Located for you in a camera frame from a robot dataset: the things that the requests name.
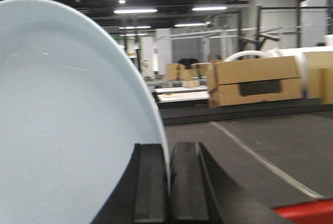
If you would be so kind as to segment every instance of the white table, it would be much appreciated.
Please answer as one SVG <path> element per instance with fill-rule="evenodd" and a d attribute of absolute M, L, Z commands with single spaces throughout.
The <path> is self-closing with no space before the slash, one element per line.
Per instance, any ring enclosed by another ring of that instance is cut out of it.
<path fill-rule="evenodd" d="M 188 92 L 199 92 L 199 91 L 207 91 L 208 86 L 199 86 L 199 87 L 178 87 L 178 88 L 162 88 L 162 89 L 154 89 L 156 94 L 176 94 L 176 93 L 188 93 Z"/>
<path fill-rule="evenodd" d="M 157 95 L 160 103 L 171 103 L 171 102 L 183 102 L 183 101 L 195 101 L 195 100 L 208 100 L 208 91 L 199 92 L 187 92 L 187 93 L 177 93 L 173 94 L 173 97 L 168 97 L 168 95 L 160 94 Z"/>

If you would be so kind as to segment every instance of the white panel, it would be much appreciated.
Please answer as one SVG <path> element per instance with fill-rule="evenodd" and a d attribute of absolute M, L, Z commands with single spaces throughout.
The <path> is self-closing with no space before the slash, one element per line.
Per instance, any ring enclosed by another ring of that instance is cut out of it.
<path fill-rule="evenodd" d="M 149 65 L 149 75 L 153 78 L 152 71 L 152 56 L 154 48 L 154 39 L 153 38 L 141 38 L 141 47 L 142 47 L 142 60 L 147 60 Z"/>
<path fill-rule="evenodd" d="M 329 6 L 329 0 L 305 0 L 301 6 Z M 301 14 L 302 47 L 315 47 L 325 41 L 327 9 L 306 9 Z"/>
<path fill-rule="evenodd" d="M 171 29 L 156 29 L 156 39 L 164 35 L 171 35 Z M 166 74 L 167 64 L 172 63 L 172 42 L 171 40 L 157 40 L 155 41 L 155 47 L 158 49 L 160 74 Z"/>

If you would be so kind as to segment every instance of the cardboard box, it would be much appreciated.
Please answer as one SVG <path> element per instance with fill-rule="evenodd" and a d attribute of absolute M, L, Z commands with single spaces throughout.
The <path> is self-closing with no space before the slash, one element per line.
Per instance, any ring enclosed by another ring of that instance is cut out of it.
<path fill-rule="evenodd" d="M 299 78 L 276 80 L 280 86 L 280 92 L 242 95 L 241 83 L 219 85 L 211 92 L 209 106 L 220 107 L 226 105 L 259 103 L 297 99 L 302 97 L 301 81 Z"/>
<path fill-rule="evenodd" d="M 333 52 L 307 52 L 304 53 L 308 68 L 333 67 Z"/>
<path fill-rule="evenodd" d="M 207 86 L 208 91 L 212 91 L 217 87 L 216 82 L 216 66 L 215 64 L 210 64 L 207 70 Z"/>
<path fill-rule="evenodd" d="M 206 77 L 211 63 L 191 64 L 192 77 Z"/>
<path fill-rule="evenodd" d="M 185 81 L 185 82 L 182 82 L 182 87 L 194 88 L 194 87 L 198 87 L 198 86 L 200 86 L 199 81 Z"/>
<path fill-rule="evenodd" d="M 220 63 L 220 62 L 222 62 L 223 60 L 210 60 L 209 62 L 211 62 L 211 63 Z"/>
<path fill-rule="evenodd" d="M 308 64 L 308 98 L 322 98 L 324 104 L 332 103 L 330 72 L 333 68 L 333 52 L 308 52 L 304 55 Z"/>
<path fill-rule="evenodd" d="M 323 104 L 333 104 L 333 67 L 323 68 Z"/>
<path fill-rule="evenodd" d="M 210 106 L 302 98 L 293 56 L 214 63 L 207 84 Z"/>
<path fill-rule="evenodd" d="M 323 97 L 323 68 L 310 68 L 308 72 L 308 98 Z"/>
<path fill-rule="evenodd" d="M 184 80 L 185 65 L 183 64 L 168 64 L 168 80 Z"/>
<path fill-rule="evenodd" d="M 214 65 L 218 85 L 299 77 L 293 56 L 224 61 Z"/>

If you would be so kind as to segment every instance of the black rubber slot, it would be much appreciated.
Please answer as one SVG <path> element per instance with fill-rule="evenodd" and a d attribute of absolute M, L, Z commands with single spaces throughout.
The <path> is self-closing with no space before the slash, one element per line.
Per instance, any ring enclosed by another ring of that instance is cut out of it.
<path fill-rule="evenodd" d="M 132 224 L 138 177 L 140 144 L 135 144 L 131 160 L 116 188 L 92 224 Z"/>
<path fill-rule="evenodd" d="M 197 143 L 211 223 L 291 224 L 244 191 Z"/>
<path fill-rule="evenodd" d="M 162 146 L 141 145 L 139 164 L 133 223 L 166 223 L 168 185 Z"/>
<path fill-rule="evenodd" d="M 280 80 L 242 82 L 238 84 L 240 95 L 260 95 L 281 92 Z"/>
<path fill-rule="evenodd" d="M 180 142 L 171 157 L 172 223 L 209 223 L 200 162 L 194 143 Z"/>

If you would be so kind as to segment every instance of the white wall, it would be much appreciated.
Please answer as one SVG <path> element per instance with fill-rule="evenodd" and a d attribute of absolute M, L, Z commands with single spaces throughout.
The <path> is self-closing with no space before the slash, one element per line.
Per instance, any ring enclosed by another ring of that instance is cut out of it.
<path fill-rule="evenodd" d="M 153 78 L 153 70 L 152 70 L 152 57 L 153 57 L 153 48 L 154 48 L 154 38 L 151 37 L 143 37 L 141 38 L 141 48 L 142 48 L 142 60 L 148 60 L 149 62 L 149 75 Z"/>
<path fill-rule="evenodd" d="M 250 7 L 243 12 L 243 28 L 253 28 L 257 23 L 257 6 L 264 7 L 282 7 L 282 6 L 297 6 L 298 0 L 249 0 Z M 283 13 L 276 10 L 265 10 L 262 12 L 262 27 L 279 27 L 279 26 L 296 26 L 297 15 L 295 10 L 285 11 Z M 292 48 L 296 47 L 296 35 L 287 33 L 279 35 L 282 37 L 281 43 L 276 43 L 270 40 L 266 41 L 263 47 L 265 49 L 271 49 L 275 47 L 279 48 Z"/>
<path fill-rule="evenodd" d="M 156 29 L 155 31 L 155 47 L 158 50 L 158 59 L 160 65 L 160 74 L 167 73 L 167 64 L 172 63 L 172 41 L 158 40 L 164 35 L 171 35 L 171 29 Z"/>

